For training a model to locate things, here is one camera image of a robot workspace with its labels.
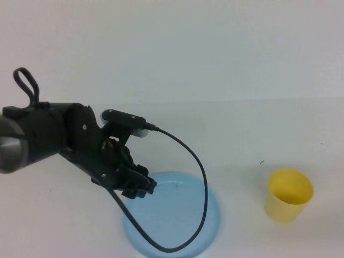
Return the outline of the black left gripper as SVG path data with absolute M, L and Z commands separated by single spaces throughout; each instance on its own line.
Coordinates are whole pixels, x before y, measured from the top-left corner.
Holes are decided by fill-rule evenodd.
M 130 115 L 106 111 L 99 127 L 91 107 L 71 105 L 64 113 L 68 148 L 64 158 L 88 174 L 91 181 L 105 189 L 120 190 L 128 199 L 152 194 L 157 182 L 146 167 L 134 164 L 125 146 L 133 129 L 125 125 Z

